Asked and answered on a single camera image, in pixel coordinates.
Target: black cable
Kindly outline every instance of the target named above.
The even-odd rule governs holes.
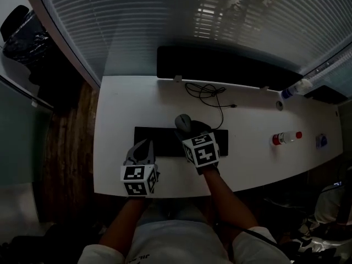
[[[282,251],[284,254],[286,254],[285,251],[282,250],[282,248],[281,248],[280,245],[278,245],[277,243],[275,243],[275,242],[269,240],[268,238],[266,238],[265,236],[263,236],[263,235],[261,235],[261,234],[259,234],[259,233],[257,233],[257,232],[253,232],[253,231],[251,231],[251,230],[244,229],[244,228],[242,228],[242,227],[239,227],[239,226],[237,226],[237,225],[234,225],[234,224],[231,224],[231,223],[228,223],[228,222],[225,222],[225,221],[221,221],[221,223],[223,223],[223,224],[225,224],[225,225],[227,225],[227,226],[229,226],[229,227],[232,227],[232,228],[234,228],[234,229],[240,230],[240,231],[242,231],[242,232],[246,232],[247,234],[250,234],[250,235],[252,235],[253,237],[256,237],[256,238],[258,238],[258,239],[261,239],[262,241],[265,241],[266,243],[268,243],[268,244],[270,244],[270,245],[272,245],[272,246],[275,246],[277,249],[279,249],[279,250]]]
[[[195,88],[197,88],[198,90],[194,90],[192,88],[190,88],[190,86],[194,86]],[[224,107],[232,107],[235,108],[237,107],[237,105],[235,104],[228,104],[226,106],[221,106],[219,99],[218,99],[218,94],[224,93],[226,91],[225,87],[220,87],[219,89],[216,89],[214,85],[211,84],[206,84],[204,86],[198,85],[198,84],[194,84],[194,83],[186,83],[185,84],[185,88],[188,94],[190,94],[192,97],[198,98],[202,101],[202,103],[206,104],[207,106],[210,107],[215,107],[215,108],[219,108],[220,112],[221,112],[221,123],[218,127],[214,128],[214,130],[219,129],[220,126],[223,124],[224,122],[224,114],[222,112],[221,108]],[[199,93],[197,96],[193,95],[190,91],[195,92],[195,93]],[[217,106],[214,106],[212,104],[208,104],[205,101],[203,101],[202,99],[204,98],[211,98],[211,97],[216,97],[216,100],[218,102]]]

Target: plastic bottle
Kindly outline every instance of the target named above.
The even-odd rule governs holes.
[[[302,138],[302,132],[289,131],[275,134],[271,137],[271,144],[274,146],[288,144]]]
[[[281,96],[284,99],[288,99],[289,97],[292,97],[294,94],[297,93],[302,93],[304,92],[306,89],[312,87],[312,83],[307,80],[307,79],[301,79],[300,81],[298,81],[296,84],[288,87],[287,89],[283,90],[281,92]]]

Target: forearm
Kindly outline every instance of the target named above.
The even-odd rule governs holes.
[[[205,168],[203,175],[222,221],[244,229],[258,226],[252,212],[234,195],[216,170]]]
[[[127,201],[100,239],[99,244],[116,249],[126,257],[131,247],[136,224],[143,214],[145,206],[146,199]]]

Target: window blinds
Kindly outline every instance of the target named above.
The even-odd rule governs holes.
[[[346,97],[352,97],[352,46],[348,46],[305,76],[313,83],[306,93],[326,85]]]
[[[157,47],[174,39],[244,46],[303,75],[352,41],[352,0],[42,1],[98,79],[156,75]]]

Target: computer mouse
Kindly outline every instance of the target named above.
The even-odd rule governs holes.
[[[187,114],[181,114],[176,117],[175,125],[177,129],[190,133],[191,132],[191,118]]]

